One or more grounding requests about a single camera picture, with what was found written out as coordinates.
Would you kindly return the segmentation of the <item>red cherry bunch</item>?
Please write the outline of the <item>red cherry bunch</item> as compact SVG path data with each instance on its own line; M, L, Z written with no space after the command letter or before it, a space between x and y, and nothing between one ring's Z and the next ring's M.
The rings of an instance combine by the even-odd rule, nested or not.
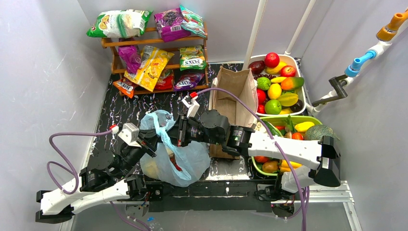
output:
M176 168L177 171L182 171L182 169L178 166L178 164L176 163L175 157L171 156L170 157L170 161L173 164L173 166Z

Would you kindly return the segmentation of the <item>light blue plastic grocery bag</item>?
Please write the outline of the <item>light blue plastic grocery bag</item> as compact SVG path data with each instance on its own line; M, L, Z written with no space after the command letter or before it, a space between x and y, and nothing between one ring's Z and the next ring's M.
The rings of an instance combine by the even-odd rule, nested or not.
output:
M155 129L161 141L157 143L156 157L145 154L140 159L140 167L144 175L170 183L178 187L187 187L198 181L210 166L208 145L192 141L185 147L178 147L177 141L171 141L167 131L176 121L173 115L165 110L147 113L140 121L140 129ZM177 171L170 161L175 157L182 169Z

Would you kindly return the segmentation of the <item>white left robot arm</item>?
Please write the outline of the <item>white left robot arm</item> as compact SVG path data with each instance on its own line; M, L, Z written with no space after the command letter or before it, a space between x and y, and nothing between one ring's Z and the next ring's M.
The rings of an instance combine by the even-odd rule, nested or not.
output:
M68 158L53 142L59 136L105 136L117 134L124 144L119 154L103 157L95 167L85 167L76 171ZM64 185L57 184L53 191L40 190L36 201L40 210L36 212L35 221L39 223L58 224L69 221L74 215L90 207L116 200L147 201L150 193L142 177L134 174L136 164L148 154L155 156L159 137L155 131L131 130L125 127L111 126L108 131L100 133L60 132L49 137L52 148L63 158L68 167L49 161L47 171L51 175L51 165L56 165L71 173L74 178Z

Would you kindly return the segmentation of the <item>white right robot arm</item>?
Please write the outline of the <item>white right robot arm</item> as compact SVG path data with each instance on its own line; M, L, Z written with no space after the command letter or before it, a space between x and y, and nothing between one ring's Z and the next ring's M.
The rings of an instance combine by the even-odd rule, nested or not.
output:
M334 138L302 141L272 136L252 128L231 125L217 110L205 111L200 119L180 115L166 132L171 143L184 147L192 141L220 145L232 156L265 156L301 164L281 177L280 188L295 193L312 184L339 187L340 154Z

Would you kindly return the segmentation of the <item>brown paper bag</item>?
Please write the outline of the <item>brown paper bag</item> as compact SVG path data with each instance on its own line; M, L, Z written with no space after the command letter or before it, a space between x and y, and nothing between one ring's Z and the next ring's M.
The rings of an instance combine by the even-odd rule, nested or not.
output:
M250 70L235 72L221 67L216 74L211 86L224 89L234 96L212 90L208 109L215 109L226 116L231 125L255 128L257 119L249 112L250 110L255 113L258 107L256 83L252 72Z

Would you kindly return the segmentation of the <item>purple Fox's candy bag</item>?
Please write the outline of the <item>purple Fox's candy bag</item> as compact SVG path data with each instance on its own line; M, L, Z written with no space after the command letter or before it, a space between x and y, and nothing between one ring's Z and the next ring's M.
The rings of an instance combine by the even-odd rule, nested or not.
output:
M204 76L204 73L183 73L178 82L174 85L173 91L192 90L198 86Z

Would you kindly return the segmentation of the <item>orange snack bag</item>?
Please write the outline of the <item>orange snack bag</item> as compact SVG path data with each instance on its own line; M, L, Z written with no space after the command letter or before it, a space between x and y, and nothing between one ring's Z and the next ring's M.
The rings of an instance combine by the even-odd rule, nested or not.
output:
M120 80L114 81L113 85L125 96L128 96L129 98L133 98L134 96L134 90L137 87L136 84L131 82L127 78L122 78Z

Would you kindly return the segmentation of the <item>yellow snack bag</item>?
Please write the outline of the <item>yellow snack bag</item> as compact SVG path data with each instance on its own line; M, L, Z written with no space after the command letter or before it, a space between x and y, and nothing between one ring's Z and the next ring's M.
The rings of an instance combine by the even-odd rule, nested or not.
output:
M144 46L141 50L141 65L135 74L127 70L124 77L132 83L153 92L156 83L174 53L153 46Z

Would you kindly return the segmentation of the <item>green Fox's candy bag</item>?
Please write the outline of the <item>green Fox's candy bag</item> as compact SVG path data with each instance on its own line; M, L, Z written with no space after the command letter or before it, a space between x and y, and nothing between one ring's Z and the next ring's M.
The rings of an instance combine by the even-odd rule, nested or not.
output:
M204 70L206 68L207 62L201 45L181 47L178 50L180 53L180 71Z

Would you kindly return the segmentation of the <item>purple snack bag middle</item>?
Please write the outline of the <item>purple snack bag middle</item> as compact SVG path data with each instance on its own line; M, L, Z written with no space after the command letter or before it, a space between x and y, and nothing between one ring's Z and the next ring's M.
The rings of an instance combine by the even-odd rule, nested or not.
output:
M125 62L128 73L136 74L141 66L141 55L137 45L118 47L119 57Z

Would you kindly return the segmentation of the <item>purple snack bag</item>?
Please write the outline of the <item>purple snack bag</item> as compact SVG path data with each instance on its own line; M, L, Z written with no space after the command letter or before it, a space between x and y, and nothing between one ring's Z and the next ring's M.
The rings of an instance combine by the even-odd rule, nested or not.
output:
M119 57L125 62L128 73L136 74L141 66L141 55L137 45L118 47Z
M190 31L181 27L183 17L180 8L155 14L154 21L158 36L164 42L175 41L191 35Z

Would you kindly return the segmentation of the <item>green red snack bag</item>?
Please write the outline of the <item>green red snack bag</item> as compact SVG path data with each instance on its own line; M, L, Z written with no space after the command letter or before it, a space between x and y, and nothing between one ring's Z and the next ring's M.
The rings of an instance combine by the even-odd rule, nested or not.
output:
M206 38L203 18L182 5L179 8L182 15L181 27L197 36Z

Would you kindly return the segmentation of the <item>purple snack bag top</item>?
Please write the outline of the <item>purple snack bag top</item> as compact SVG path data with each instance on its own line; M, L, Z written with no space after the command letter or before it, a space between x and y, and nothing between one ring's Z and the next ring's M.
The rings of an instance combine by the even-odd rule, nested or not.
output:
M180 8L155 14L154 21L158 36L164 42L175 41L191 35L190 31L181 27L183 17Z

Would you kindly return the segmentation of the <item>green white chips bag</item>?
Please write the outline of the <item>green white chips bag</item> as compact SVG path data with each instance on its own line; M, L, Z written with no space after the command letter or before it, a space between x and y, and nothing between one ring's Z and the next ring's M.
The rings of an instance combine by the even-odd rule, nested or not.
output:
M151 11L133 9L102 12L86 35L91 38L140 37L145 33L151 14Z

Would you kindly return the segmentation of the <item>orange tomato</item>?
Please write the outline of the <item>orange tomato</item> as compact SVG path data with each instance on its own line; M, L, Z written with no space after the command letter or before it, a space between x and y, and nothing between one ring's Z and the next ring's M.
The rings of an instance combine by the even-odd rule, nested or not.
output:
M257 163L264 164L264 163L270 161L270 158L268 158L268 157L266 157L266 156L255 156L255 157L254 157L254 160L255 160Z

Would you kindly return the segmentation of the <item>lime green apple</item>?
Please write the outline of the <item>lime green apple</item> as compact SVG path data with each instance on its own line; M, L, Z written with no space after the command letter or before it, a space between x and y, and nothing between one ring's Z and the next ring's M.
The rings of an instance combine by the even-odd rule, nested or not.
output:
M282 105L278 100L269 100L265 105L264 109L268 115L278 115L282 110Z

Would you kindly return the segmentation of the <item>brown kiwi potato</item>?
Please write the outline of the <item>brown kiwi potato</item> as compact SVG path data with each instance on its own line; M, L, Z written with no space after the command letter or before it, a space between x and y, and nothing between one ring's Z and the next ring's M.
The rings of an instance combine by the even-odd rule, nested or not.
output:
M279 161L271 160L262 165L262 171L264 173L275 173L279 170Z

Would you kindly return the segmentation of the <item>wooden snack shelf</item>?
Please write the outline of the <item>wooden snack shelf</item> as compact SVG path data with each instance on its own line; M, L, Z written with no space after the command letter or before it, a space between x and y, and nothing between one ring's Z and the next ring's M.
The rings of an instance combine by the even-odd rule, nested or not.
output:
M126 71L126 64L120 58L117 48L120 46L126 45L137 45L142 48L145 45L154 46L165 50L167 52L174 53L172 59L167 63L165 69L173 69L175 72L175 78L180 76L179 69L179 48L193 45L200 45L203 49L205 60L208 61L208 52L207 52L207 40L208 34L204 38L197 35L190 35L188 37L183 37L171 42L164 42L158 36L158 32L155 27L148 27L144 35L141 37L135 37L130 41L119 41L117 38L102 38L101 45L104 49L109 48L112 52L112 63L111 63L111 72L113 75L118 74L119 78L124 77Z

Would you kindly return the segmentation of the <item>dark red plum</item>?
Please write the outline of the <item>dark red plum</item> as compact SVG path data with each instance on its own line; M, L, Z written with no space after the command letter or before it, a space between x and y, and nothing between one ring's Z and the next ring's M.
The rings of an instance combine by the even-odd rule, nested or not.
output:
M264 71L266 68L265 63L263 60L260 61L254 61L248 65L248 68L251 70L252 74L254 76L259 75Z

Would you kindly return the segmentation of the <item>green vegetable basket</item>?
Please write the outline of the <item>green vegetable basket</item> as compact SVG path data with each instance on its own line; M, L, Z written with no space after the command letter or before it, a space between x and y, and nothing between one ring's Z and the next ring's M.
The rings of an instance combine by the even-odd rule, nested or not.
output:
M310 128L312 125L322 124L318 119L311 117L311 116L304 116L304 115L295 115L295 116L288 115L284 117L265 116L265 117L261 117L261 119L264 120L265 124L271 130L273 135L278 135L280 137L284 137L286 135L286 130L284 128L288 122L290 122L293 125L294 129L299 127L300 129L297 132L301 133L303 136L305 135L306 128ZM279 174L290 171L288 164L286 163L285 160L283 160L282 157L280 157L279 159L270 158L270 161L271 160L279 161L280 168L277 172L264 173L262 171L262 164L257 163L254 160L254 157L251 157L250 159L250 162L253 165L251 167L252 171L257 172L256 175L259 177L275 177L275 176L278 176Z

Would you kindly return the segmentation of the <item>yellow green starfruit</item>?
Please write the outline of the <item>yellow green starfruit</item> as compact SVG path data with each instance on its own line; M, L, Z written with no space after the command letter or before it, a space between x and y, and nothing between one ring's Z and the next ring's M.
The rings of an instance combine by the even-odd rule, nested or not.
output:
M286 93L277 98L280 104L284 107L290 107L297 103L299 97L295 93Z

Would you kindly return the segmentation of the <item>red carrot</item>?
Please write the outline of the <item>red carrot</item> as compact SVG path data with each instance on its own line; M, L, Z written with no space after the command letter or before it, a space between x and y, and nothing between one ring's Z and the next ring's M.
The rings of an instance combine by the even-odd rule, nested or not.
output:
M291 138L294 140L304 140L304 136L299 132L293 133Z

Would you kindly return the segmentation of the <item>yellow lemon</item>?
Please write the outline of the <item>yellow lemon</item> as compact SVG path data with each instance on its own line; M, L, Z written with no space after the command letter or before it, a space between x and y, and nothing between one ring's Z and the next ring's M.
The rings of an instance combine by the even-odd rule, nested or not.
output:
M274 67L266 67L265 72L271 75L278 75L280 74L280 71L282 70L283 67L285 67L287 64L285 62L280 61L279 64Z

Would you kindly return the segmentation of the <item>mango orange green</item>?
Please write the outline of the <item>mango orange green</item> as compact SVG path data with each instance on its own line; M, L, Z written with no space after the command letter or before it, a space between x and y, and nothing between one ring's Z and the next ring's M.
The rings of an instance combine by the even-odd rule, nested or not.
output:
M296 90L302 88L304 85L303 77L287 77L280 84L282 90Z

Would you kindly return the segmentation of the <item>red apple top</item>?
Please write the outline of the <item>red apple top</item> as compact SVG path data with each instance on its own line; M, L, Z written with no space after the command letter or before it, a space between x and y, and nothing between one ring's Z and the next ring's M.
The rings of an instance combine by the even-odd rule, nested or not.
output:
M266 67L275 68L280 63L280 57L275 52L268 53L264 58Z

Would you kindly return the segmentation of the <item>red apple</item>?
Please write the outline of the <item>red apple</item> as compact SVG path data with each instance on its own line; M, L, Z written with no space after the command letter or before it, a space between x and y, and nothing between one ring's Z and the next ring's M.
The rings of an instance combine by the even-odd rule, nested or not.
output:
M281 77L294 77L296 76L296 68L291 65L286 65L280 70Z
M266 67L275 68L280 63L280 57L275 52L268 53L264 58Z

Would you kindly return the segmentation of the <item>red apple right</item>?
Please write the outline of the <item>red apple right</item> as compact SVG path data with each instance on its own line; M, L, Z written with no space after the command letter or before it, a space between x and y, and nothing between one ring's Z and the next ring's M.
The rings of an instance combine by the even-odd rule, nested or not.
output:
M281 77L294 77L296 76L296 68L291 65L286 65L280 70Z

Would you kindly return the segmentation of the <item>green netted melon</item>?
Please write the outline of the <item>green netted melon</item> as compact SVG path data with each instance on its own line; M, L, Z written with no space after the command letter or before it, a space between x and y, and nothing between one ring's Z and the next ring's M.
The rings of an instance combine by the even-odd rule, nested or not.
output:
M308 141L312 140L320 141L323 136L329 136L335 139L339 139L332 128L320 124L310 127L305 132L304 139Z

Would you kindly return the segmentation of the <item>white pipe left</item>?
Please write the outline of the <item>white pipe left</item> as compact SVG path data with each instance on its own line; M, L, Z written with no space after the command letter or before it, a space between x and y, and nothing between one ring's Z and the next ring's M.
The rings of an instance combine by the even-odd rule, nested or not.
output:
M245 59L244 59L243 68L242 68L243 70L248 69L249 61L252 57L257 34L259 32L260 24L263 18L263 14L265 12L267 2L268 2L267 0L260 0L258 3L255 19L254 19L251 34L250 34L250 39L249 39L246 54L245 54Z

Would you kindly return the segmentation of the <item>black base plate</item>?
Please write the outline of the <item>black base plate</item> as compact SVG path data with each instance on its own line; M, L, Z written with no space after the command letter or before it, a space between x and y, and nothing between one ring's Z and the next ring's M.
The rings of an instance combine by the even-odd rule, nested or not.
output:
M276 179L198 181L188 187L176 187L161 181L148 181L151 193L149 212L166 211L271 211L271 201L255 196L261 186L276 185Z

